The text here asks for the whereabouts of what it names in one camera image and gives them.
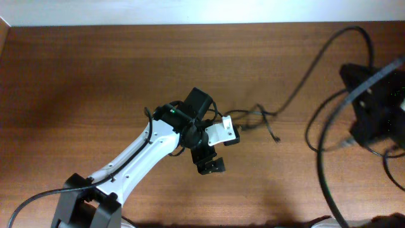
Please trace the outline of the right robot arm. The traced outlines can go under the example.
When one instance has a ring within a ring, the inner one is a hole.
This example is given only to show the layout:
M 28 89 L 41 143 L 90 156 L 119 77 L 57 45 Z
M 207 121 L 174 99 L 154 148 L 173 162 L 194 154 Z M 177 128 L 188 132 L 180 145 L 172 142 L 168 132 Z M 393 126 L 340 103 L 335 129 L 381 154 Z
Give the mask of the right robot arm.
M 335 220 L 341 227 L 349 224 L 332 198 L 323 168 L 324 143 L 335 119 L 352 105 L 356 121 L 350 133 L 360 146 L 390 138 L 404 149 L 404 57 L 382 68 L 347 63 L 340 76 L 349 94 L 333 109 L 321 130 L 316 153 L 316 171 L 321 191 Z

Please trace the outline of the black USB cable micro plug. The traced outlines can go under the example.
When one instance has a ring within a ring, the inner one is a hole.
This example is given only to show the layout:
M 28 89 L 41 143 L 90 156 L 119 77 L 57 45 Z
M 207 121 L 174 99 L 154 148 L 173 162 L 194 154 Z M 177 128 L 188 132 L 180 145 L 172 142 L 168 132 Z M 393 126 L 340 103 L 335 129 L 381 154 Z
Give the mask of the black USB cable micro plug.
M 325 54 L 327 49 L 333 44 L 334 40 L 336 40 L 340 36 L 344 35 L 346 32 L 350 32 L 350 31 L 359 33 L 360 36 L 362 37 L 362 39 L 365 41 L 366 50 L 368 53 L 367 67 L 368 68 L 373 67 L 374 61 L 375 61 L 375 50 L 374 50 L 374 45 L 373 45 L 373 41 L 371 39 L 370 34 L 363 27 L 360 27 L 360 26 L 344 27 L 344 28 L 334 32 L 328 38 L 328 40 L 324 43 L 324 45 L 322 45 L 321 49 L 318 51 L 315 58 L 309 65 L 309 68 L 304 73 L 302 79 L 299 81 L 298 85 L 296 85 L 296 87 L 294 88 L 292 93 L 289 95 L 289 97 L 284 101 L 284 103 L 281 105 L 281 107 L 279 107 L 276 111 L 272 111 L 272 112 L 266 111 L 263 108 L 263 106 L 261 106 L 260 104 L 257 104 L 256 106 L 258 107 L 259 111 L 230 110 L 230 111 L 226 111 L 223 115 L 228 116 L 232 113 L 243 113 L 245 116 L 253 115 L 253 114 L 260 115 L 260 116 L 262 116 L 262 119 L 263 119 L 262 123 L 266 125 L 266 128 L 268 129 L 268 132 L 270 133 L 272 139 L 276 143 L 279 143 L 281 141 L 281 139 L 274 134 L 273 130 L 270 127 L 270 123 L 267 119 L 267 116 L 277 117 L 277 116 L 279 116 L 279 114 L 281 114 L 282 112 L 284 112 L 284 110 L 287 109 L 287 107 L 291 104 L 291 102 L 294 100 L 294 98 L 298 95 L 299 91 L 302 89 L 302 87 L 304 86 L 306 81 L 309 79 L 309 77 L 313 73 L 313 70 L 316 68 L 317 64 L 319 63 L 319 61 L 321 60 L 321 58 L 323 57 L 323 55 Z

